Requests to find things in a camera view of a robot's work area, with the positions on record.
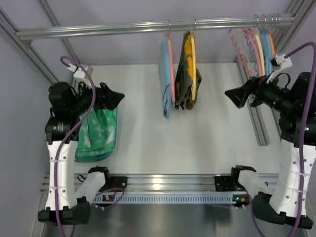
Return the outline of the pink hanger with green trousers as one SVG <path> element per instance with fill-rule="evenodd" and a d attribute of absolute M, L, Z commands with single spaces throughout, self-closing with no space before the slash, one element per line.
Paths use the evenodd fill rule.
<path fill-rule="evenodd" d="M 250 28 L 241 28 L 242 30 L 244 29 L 247 29 L 253 36 L 253 39 L 256 43 L 256 40 L 255 40 L 255 36 L 254 34 L 252 33 L 252 28 L 253 27 L 250 27 Z M 245 67 L 245 57 L 244 57 L 244 54 L 243 54 L 243 50 L 242 50 L 242 46 L 241 46 L 241 42 L 240 42 L 240 39 L 239 39 L 239 36 L 238 36 L 238 30 L 233 30 L 233 29 L 229 29 L 228 30 L 228 36 L 229 36 L 229 39 L 233 45 L 233 48 L 235 50 L 235 52 L 237 53 L 237 58 L 241 60 L 241 63 L 243 65 L 243 68 L 245 69 L 246 71 L 246 67 Z M 246 40 L 244 38 L 244 33 L 242 33 L 242 36 L 243 36 L 243 40 L 244 40 L 244 45 L 245 45 L 245 48 L 246 48 L 246 51 L 247 51 L 247 55 L 248 55 L 248 58 L 250 59 L 250 56 L 249 56 L 249 52 L 248 52 L 248 47 L 247 47 L 247 44 L 246 44 Z M 258 52 L 258 49 L 255 50 L 255 53 L 256 53 L 256 58 L 257 58 L 257 64 L 260 63 L 260 58 L 259 58 L 259 52 Z M 260 72 L 261 72 L 261 68 L 260 66 L 258 65 L 258 73 L 255 75 L 254 74 L 254 71 L 253 71 L 253 64 L 250 62 L 250 67 L 252 69 L 252 72 L 253 72 L 253 76 L 260 76 Z"/>

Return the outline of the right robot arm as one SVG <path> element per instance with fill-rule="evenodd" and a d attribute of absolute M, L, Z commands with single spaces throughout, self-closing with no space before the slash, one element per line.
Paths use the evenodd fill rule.
<path fill-rule="evenodd" d="M 251 107 L 265 104 L 280 113 L 282 159 L 276 189 L 272 191 L 251 166 L 232 167 L 228 176 L 217 176 L 218 192 L 246 191 L 248 197 L 235 197 L 236 207 L 252 199 L 257 219 L 279 225 L 295 225 L 310 230 L 313 221 L 306 215 L 305 200 L 311 171 L 316 160 L 316 95 L 313 93 L 304 128 L 303 163 L 300 163 L 300 127 L 311 73 L 302 72 L 291 89 L 278 86 L 278 78 L 251 77 L 243 86 L 225 91 L 237 108 L 242 108 L 250 95 Z"/>

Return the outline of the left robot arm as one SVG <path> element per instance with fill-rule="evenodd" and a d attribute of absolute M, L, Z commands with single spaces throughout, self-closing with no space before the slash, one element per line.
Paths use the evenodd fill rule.
<path fill-rule="evenodd" d="M 125 95 L 112 91 L 104 82 L 99 87 L 84 87 L 79 93 L 67 82 L 58 82 L 48 91 L 51 108 L 45 133 L 50 162 L 49 188 L 38 220 L 61 226 L 85 225 L 94 198 L 109 188 L 111 175 L 107 167 L 93 167 L 79 189 L 75 189 L 75 154 L 83 122 L 80 116 L 92 108 L 114 110 Z"/>

